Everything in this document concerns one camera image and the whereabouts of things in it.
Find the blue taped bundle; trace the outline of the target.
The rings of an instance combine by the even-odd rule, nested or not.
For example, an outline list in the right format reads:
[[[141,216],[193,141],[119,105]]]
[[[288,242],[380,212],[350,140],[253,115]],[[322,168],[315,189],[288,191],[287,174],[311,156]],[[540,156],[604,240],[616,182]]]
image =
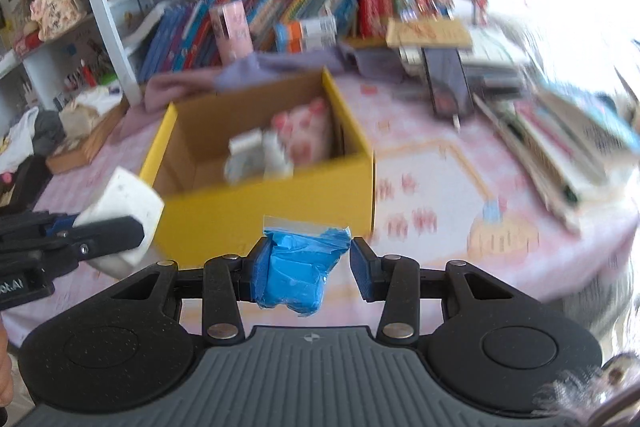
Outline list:
[[[301,317],[316,313],[323,301],[329,274],[352,243],[349,228],[264,228],[271,241],[267,286],[258,301],[262,308],[286,306]]]

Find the white power adapter brick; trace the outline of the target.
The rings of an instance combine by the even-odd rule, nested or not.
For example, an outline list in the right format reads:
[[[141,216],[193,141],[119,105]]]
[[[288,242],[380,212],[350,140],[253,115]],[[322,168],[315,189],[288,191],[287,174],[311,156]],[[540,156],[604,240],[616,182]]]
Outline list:
[[[117,167],[73,223],[74,228],[98,232],[101,239],[86,254],[89,265],[115,279],[141,269],[164,207],[149,184]]]

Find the pink plush paw toy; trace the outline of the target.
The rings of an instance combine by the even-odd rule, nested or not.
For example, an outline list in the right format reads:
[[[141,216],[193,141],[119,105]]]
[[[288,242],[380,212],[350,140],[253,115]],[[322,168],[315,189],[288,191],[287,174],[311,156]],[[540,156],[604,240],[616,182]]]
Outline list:
[[[271,119],[271,128],[295,167],[318,164],[331,156],[332,114],[324,98],[277,113]]]

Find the small white red box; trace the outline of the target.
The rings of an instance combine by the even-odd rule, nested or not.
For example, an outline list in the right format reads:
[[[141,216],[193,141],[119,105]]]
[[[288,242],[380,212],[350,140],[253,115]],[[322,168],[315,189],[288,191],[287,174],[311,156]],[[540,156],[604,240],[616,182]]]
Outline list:
[[[231,156],[262,152],[262,129],[256,128],[235,135],[229,140],[228,149]]]

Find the white t-shirt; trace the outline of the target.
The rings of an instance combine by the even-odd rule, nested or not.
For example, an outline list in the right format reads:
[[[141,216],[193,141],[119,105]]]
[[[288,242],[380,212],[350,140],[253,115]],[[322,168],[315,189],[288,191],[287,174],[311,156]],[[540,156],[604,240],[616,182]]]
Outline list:
[[[10,129],[9,145],[0,155],[1,173],[14,173],[21,163],[34,153],[32,139],[35,136],[35,123],[39,112],[38,107],[29,109]]]

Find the wooden chess board box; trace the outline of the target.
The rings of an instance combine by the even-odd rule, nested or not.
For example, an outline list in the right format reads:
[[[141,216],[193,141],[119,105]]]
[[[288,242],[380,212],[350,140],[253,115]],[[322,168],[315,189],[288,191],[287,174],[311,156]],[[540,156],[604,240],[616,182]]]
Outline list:
[[[66,138],[46,159],[50,173],[61,174],[89,166],[128,108],[127,100],[122,100],[96,124],[88,135],[82,138]]]

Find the dark grey garment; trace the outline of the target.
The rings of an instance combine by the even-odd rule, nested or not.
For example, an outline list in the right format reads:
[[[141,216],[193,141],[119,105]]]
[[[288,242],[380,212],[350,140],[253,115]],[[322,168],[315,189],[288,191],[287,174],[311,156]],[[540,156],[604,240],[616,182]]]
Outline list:
[[[32,148],[35,155],[50,156],[66,138],[60,116],[55,110],[40,110],[34,129]]]

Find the pink checkered tablecloth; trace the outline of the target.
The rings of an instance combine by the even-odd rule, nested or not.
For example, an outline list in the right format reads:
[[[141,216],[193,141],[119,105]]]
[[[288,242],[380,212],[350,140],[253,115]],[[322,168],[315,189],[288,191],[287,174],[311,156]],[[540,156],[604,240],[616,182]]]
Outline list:
[[[568,313],[591,326],[606,307],[627,306],[638,215],[568,231],[484,117],[454,129],[427,102],[403,100],[397,84],[354,74],[334,80],[374,153],[373,229],[356,236],[376,253],[424,268],[463,259],[541,301],[580,294]],[[38,208],[74,215],[117,167],[139,176],[161,122],[108,142],[90,166],[52,178]]]

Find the tissue pack in bag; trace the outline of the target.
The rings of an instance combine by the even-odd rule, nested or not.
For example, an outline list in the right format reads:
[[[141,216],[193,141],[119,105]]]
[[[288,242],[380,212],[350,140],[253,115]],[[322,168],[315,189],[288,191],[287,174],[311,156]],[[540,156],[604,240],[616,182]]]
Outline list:
[[[119,87],[99,86],[80,92],[58,113],[66,138],[85,138],[121,101]]]

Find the yellow cardboard box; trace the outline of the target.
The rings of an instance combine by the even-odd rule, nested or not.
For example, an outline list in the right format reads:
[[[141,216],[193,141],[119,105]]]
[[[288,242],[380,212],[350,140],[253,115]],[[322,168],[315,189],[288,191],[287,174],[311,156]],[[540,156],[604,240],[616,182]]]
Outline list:
[[[266,129],[274,115],[323,98],[330,156],[292,176],[224,179],[230,139]],[[265,218],[326,225],[367,235],[374,223],[374,153],[327,69],[168,106],[139,176],[163,199],[152,242],[166,259],[197,268],[225,254],[245,255]]]

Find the black smartphone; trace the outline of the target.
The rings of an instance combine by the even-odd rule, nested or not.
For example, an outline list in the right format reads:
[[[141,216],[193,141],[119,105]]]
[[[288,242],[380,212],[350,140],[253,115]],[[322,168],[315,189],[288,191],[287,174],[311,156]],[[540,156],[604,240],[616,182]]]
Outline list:
[[[422,49],[432,106],[438,118],[466,118],[474,104],[459,51],[453,48]]]

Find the stack of books right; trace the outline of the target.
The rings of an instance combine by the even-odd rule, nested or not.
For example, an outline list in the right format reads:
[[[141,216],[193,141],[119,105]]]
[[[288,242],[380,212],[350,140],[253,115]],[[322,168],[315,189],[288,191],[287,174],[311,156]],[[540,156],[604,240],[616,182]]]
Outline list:
[[[638,215],[639,137],[612,98],[549,81],[535,38],[521,27],[468,31],[472,48],[457,50],[474,104],[469,117],[494,127],[544,207],[574,233]],[[395,49],[432,103],[423,48]]]

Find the pink cylindrical appliance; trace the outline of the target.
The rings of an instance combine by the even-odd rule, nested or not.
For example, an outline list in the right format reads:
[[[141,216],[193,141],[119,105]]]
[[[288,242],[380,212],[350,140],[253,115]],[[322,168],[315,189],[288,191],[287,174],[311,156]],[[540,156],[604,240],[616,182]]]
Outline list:
[[[228,66],[253,53],[250,26],[240,0],[214,5],[209,18],[222,65]]]

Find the row of blue books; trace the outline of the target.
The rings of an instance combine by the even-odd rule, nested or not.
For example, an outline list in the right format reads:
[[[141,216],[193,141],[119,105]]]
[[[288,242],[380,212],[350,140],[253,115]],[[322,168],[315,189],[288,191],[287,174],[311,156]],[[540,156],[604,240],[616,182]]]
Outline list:
[[[138,83],[160,72],[183,72],[219,65],[210,11],[222,0],[190,0],[171,5],[146,48]]]

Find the brown paper envelope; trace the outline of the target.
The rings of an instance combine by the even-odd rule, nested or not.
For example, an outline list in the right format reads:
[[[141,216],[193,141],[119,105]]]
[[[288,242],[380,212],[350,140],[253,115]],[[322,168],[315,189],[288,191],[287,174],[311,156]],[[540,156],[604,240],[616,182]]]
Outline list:
[[[471,49],[473,46],[471,35],[460,20],[446,18],[390,20],[385,42],[389,48]]]

